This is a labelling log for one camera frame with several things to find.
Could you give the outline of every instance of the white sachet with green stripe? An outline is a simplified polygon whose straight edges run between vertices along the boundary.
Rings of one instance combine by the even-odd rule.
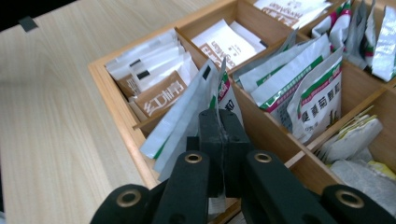
[[[302,143],[318,137],[341,117],[341,63],[338,49],[301,82],[288,106],[292,133]]]
[[[279,71],[286,63],[293,60],[296,55],[308,48],[313,42],[314,40],[310,40],[301,45],[295,45],[291,49],[285,50],[272,57],[266,63],[262,63],[246,72],[239,78],[242,87],[249,93],[255,91],[262,83]]]
[[[269,112],[291,131],[291,121],[287,111],[289,101],[305,75],[329,55],[330,42],[325,34],[315,39],[314,43],[251,93],[257,106]]]

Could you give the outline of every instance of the paper packet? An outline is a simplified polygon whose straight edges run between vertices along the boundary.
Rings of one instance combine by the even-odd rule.
[[[237,21],[233,21],[230,24],[230,28],[239,36],[244,38],[250,44],[250,46],[255,49],[256,53],[262,52],[267,48],[266,44],[258,36],[251,33],[247,28],[239,24]]]
[[[262,63],[246,72],[244,75],[239,77],[242,87],[246,92],[249,93],[255,91],[262,83],[279,71],[286,63],[289,63],[291,60],[293,60],[296,55],[308,48],[313,42],[314,40],[311,40],[299,45],[295,45],[290,49],[273,56],[267,62]]]
[[[301,28],[317,18],[332,3],[316,1],[259,0],[254,6],[293,29]]]
[[[324,34],[330,32],[332,27],[335,25],[335,22],[340,17],[341,12],[342,12],[343,7],[344,7],[344,4],[342,4],[340,7],[338,7],[334,12],[332,12],[329,16],[327,16],[318,25],[316,25],[314,28],[312,28],[312,34],[311,35],[312,35],[313,38],[318,38],[321,35],[324,35]]]
[[[269,112],[291,132],[287,111],[289,101],[305,75],[329,55],[329,38],[323,35],[251,93],[256,105]]]
[[[189,52],[184,52],[176,56],[176,58],[171,59],[171,61],[167,61],[161,66],[153,66],[148,70],[141,71],[136,74],[133,70],[131,70],[132,78],[134,84],[137,87],[136,92],[140,94],[143,91],[148,90],[155,84],[162,81],[164,78],[168,77],[173,71],[177,70],[183,63],[192,62],[192,58]]]
[[[361,54],[363,47],[362,40],[366,30],[367,22],[366,3],[362,0],[356,10],[353,12],[351,22],[349,24],[348,37],[346,39],[346,47],[344,50],[344,59],[358,66],[361,70],[367,67],[367,62]]]
[[[326,164],[353,160],[373,142],[382,129],[382,124],[376,116],[362,119],[337,134],[333,143],[321,147],[318,157]]]
[[[186,83],[174,71],[169,77],[140,93],[134,101],[149,118],[171,106],[186,89]]]
[[[177,34],[175,29],[155,36],[146,42],[123,52],[119,57],[106,63],[107,72],[114,78],[122,93],[127,97],[135,96],[136,86],[134,85],[132,74],[129,70],[131,63],[135,63],[139,57],[151,53],[163,46],[176,43]]]
[[[340,17],[335,22],[335,25],[330,30],[329,39],[334,50],[344,49],[345,41],[347,40],[349,24],[351,20],[352,11],[350,9],[350,0],[344,3],[343,10]]]
[[[189,87],[178,98],[176,103],[160,120],[146,141],[139,148],[143,154],[151,159],[158,158],[158,156],[161,154],[162,148],[164,147],[168,138],[174,132],[178,122],[183,116],[186,116],[186,110],[188,108],[193,108],[193,105],[199,104],[199,102],[193,102],[191,99],[195,97],[203,99],[203,94],[199,95],[197,92],[205,92],[205,90],[209,89],[208,86],[210,79],[217,76],[218,73],[219,71],[217,70],[217,67],[213,64],[213,62],[208,60],[198,72],[198,74],[194,77]]]
[[[396,9],[385,7],[385,17],[375,47],[373,75],[390,81],[396,75]]]
[[[297,32],[298,29],[293,30],[288,37],[286,38],[285,42],[283,42],[282,46],[280,46],[280,48],[264,57],[261,57],[259,59],[253,60],[247,64],[245,64],[244,66],[242,66],[241,68],[239,68],[238,70],[236,70],[233,73],[233,80],[239,85],[241,86],[241,82],[240,82],[240,77],[242,75],[244,75],[245,73],[247,73],[248,71],[260,66],[261,64],[267,62],[268,60],[270,60],[272,57],[275,57],[277,54],[279,54],[280,52],[283,52],[287,49],[290,49],[291,47],[293,47],[296,43],[296,36],[297,36]]]
[[[205,85],[201,86],[192,96],[189,107],[177,122],[166,143],[163,146],[161,155],[155,161],[154,170],[160,173],[159,180],[164,181],[172,174],[177,157],[186,151],[187,137],[198,134],[199,119],[198,115],[208,109],[215,96],[218,95],[219,72],[213,74],[205,80]]]
[[[191,41],[218,67],[225,58],[227,71],[258,53],[243,37],[233,31],[225,20],[218,21]]]
[[[154,70],[157,67],[174,60],[185,52],[186,50],[184,50],[183,46],[178,43],[171,48],[163,49],[161,52],[151,52],[139,57],[138,60],[129,65],[129,70],[133,76],[136,76],[144,71]]]
[[[364,47],[364,60],[367,65],[371,68],[373,66],[373,57],[376,45],[376,28],[375,28],[375,0],[372,1],[371,11],[367,18],[365,36],[365,47]]]
[[[288,105],[292,133],[302,143],[317,137],[341,116],[341,62],[338,49],[301,82]]]

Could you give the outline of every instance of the wooden compartment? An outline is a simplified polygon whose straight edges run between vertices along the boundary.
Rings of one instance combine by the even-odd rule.
[[[370,115],[378,115],[383,130],[369,146],[375,161],[385,163],[396,174],[396,90],[387,90],[373,100]]]
[[[238,21],[255,35],[262,38],[268,45],[267,50],[251,58],[248,62],[262,57],[277,49],[291,32],[291,29],[263,14],[251,5],[252,2],[254,1],[217,1],[211,6],[202,8],[186,18],[169,24],[89,65],[92,77],[119,128],[120,135],[146,187],[151,189],[158,184],[158,174],[152,170],[154,160],[148,159],[146,156],[142,155],[139,151],[139,147],[146,140],[147,134],[155,127],[162,115],[141,122],[131,107],[129,107],[127,100],[121,94],[111,75],[107,72],[105,64],[119,56],[125,50],[155,35],[161,34],[170,28],[176,28],[178,37],[183,46],[191,52],[197,66],[201,67],[207,57],[191,43],[191,38],[195,37],[220,19],[225,19],[228,23]],[[334,1],[332,8],[340,4],[340,1]],[[318,23],[318,20],[309,23],[307,27],[313,27],[313,24],[316,23]],[[298,38],[301,40],[309,38],[306,30],[305,32],[302,30],[298,34]],[[235,67],[234,71],[241,66],[242,64]],[[392,115],[396,112],[396,107],[392,103],[392,100],[394,100],[396,96],[396,90],[393,89],[396,85],[396,79],[386,84],[348,62],[343,62],[342,68],[343,117],[308,146],[301,144],[286,130],[286,128],[275,121],[268,113],[260,110],[249,95],[233,83],[233,90],[242,110],[246,132],[255,147],[275,152],[297,178],[316,193],[321,193],[325,187],[335,183],[341,183],[341,181],[312,153],[312,151],[320,147],[327,139],[333,136],[339,128],[371,104],[376,105],[374,111],[378,114],[383,123],[387,122],[386,120],[389,121],[387,125],[384,125],[385,131],[372,143],[371,150],[379,161],[388,164],[393,171],[396,169],[394,162],[396,159],[396,150],[394,148],[396,142],[392,138],[392,133],[394,133],[392,129],[394,120],[391,119]]]
[[[104,101],[112,114],[133,160],[148,188],[153,188],[158,184],[158,174],[151,168],[154,161],[143,156],[138,150],[146,140],[146,136],[155,127],[163,114],[141,122],[132,108],[128,105],[127,99],[123,97],[114,79],[107,72],[105,64],[121,55],[127,49],[132,48],[144,41],[164,33],[171,28],[178,32],[178,38],[186,50],[191,52],[194,62],[200,68],[207,60],[207,57],[191,43],[191,38],[198,35],[210,25],[225,19],[228,22],[238,21],[242,25],[249,24],[252,18],[260,20],[260,25],[248,25],[247,28],[261,37],[268,49],[275,49],[284,41],[291,29],[278,21],[262,14],[253,5],[244,0],[224,0],[218,1],[209,7],[190,14],[186,18],[169,24],[152,34],[136,40],[130,45],[119,49],[89,65],[92,77],[101,92]]]

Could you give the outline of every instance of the black plastic part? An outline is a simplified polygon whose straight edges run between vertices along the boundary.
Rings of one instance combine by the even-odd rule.
[[[149,190],[125,185],[113,190],[92,218],[91,224],[140,223],[149,201]]]
[[[242,198],[241,210],[248,224],[271,223],[262,207],[246,198]]]
[[[240,183],[241,176],[243,176],[242,167],[246,155],[253,150],[253,146],[235,113],[220,110],[219,114],[228,135],[223,163],[225,194],[228,198],[240,198],[242,195]]]
[[[199,151],[199,137],[187,137],[186,151],[191,150]]]
[[[217,198],[224,191],[223,183],[223,143],[220,136],[220,126],[214,109],[208,109],[199,114],[199,149],[211,161],[209,197]]]
[[[339,223],[396,223],[396,219],[384,208],[349,186],[327,187],[320,202]]]
[[[245,168],[271,223],[336,223],[274,153],[251,151]]]
[[[149,191],[149,200],[146,206],[145,211],[140,211],[144,213],[143,217],[141,218],[140,223],[151,223],[158,206],[161,201],[161,197],[163,196],[163,192],[165,191],[166,184],[168,183],[167,180],[163,181],[161,184],[157,185],[154,189]]]
[[[206,223],[210,160],[205,153],[182,153],[168,179],[152,223]]]

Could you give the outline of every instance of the light wood surface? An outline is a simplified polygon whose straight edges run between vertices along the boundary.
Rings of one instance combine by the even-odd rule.
[[[7,223],[89,223],[108,193],[143,184],[87,65],[214,0],[80,0],[0,33]]]

